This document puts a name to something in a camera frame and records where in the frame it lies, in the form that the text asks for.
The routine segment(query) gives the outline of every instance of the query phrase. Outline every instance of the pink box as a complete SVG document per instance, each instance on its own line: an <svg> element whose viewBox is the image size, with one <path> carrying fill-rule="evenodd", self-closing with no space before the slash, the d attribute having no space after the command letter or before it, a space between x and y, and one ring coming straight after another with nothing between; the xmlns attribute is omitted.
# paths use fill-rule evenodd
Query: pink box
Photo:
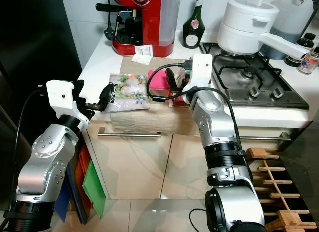
<svg viewBox="0 0 319 232"><path fill-rule="evenodd" d="M155 70L150 70L148 73L148 79L153 74ZM161 70L155 74L151 79L150 92L155 96L168 96L170 90L170 85L168 83L168 78L166 76L166 71Z"/></svg>

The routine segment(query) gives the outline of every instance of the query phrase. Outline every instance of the plastic bag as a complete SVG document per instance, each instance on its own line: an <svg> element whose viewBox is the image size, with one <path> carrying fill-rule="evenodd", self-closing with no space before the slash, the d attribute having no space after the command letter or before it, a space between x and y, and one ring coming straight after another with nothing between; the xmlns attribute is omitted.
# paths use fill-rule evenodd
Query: plastic bag
<svg viewBox="0 0 319 232"><path fill-rule="evenodd" d="M149 109L146 93L146 76L110 74L109 82L115 85L107 112Z"/></svg>

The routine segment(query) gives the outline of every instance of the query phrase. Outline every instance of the cutting board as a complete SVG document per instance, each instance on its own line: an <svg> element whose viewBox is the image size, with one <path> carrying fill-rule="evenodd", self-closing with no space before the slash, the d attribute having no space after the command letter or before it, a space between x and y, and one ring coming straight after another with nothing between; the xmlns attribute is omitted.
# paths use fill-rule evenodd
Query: cutting board
<svg viewBox="0 0 319 232"><path fill-rule="evenodd" d="M147 75L149 70L182 62L182 60L153 57L149 65L143 65L132 62L131 59L131 56L123 57L120 74ZM169 108L166 103L150 103L149 110L111 113L111 121L116 131L166 132L199 136L198 127L191 118L190 108Z"/></svg>

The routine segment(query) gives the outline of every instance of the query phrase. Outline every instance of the white countertop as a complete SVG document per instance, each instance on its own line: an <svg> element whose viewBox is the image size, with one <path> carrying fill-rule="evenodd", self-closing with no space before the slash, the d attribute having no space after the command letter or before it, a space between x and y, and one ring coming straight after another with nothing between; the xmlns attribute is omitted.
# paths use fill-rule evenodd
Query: white countertop
<svg viewBox="0 0 319 232"><path fill-rule="evenodd" d="M189 59L196 53L200 53L198 48L184 48L179 39L176 39L174 51L168 58ZM122 56L117 55L111 47L111 42L102 36L79 77L79 79L84 80L80 96L85 97L89 103L98 102L100 92L108 84L109 73L119 73L121 63ZM281 60L270 60L270 64L274 68L282 69L281 76L309 104L309 110L236 106L234 113L238 126L306 127L319 108L318 67L311 75L304 75L295 68L287 66ZM110 114L96 112L92 120L110 120Z"/></svg>

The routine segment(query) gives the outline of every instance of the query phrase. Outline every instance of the white pot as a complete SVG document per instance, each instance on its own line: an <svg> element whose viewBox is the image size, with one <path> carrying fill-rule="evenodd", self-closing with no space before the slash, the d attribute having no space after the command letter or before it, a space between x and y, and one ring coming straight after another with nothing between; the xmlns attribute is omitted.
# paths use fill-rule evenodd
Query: white pot
<svg viewBox="0 0 319 232"><path fill-rule="evenodd" d="M263 0L231 0L220 25L217 43L231 53L251 55L266 44L292 58L308 51L269 33L279 10Z"/></svg>
<svg viewBox="0 0 319 232"><path fill-rule="evenodd" d="M227 26L252 33L270 31L279 10L263 0L230 0L223 18Z"/></svg>
<svg viewBox="0 0 319 232"><path fill-rule="evenodd" d="M221 23L217 37L218 45L225 51L238 55L251 55L266 44L292 58L300 59L308 53L307 49L270 33L251 33L233 29Z"/></svg>

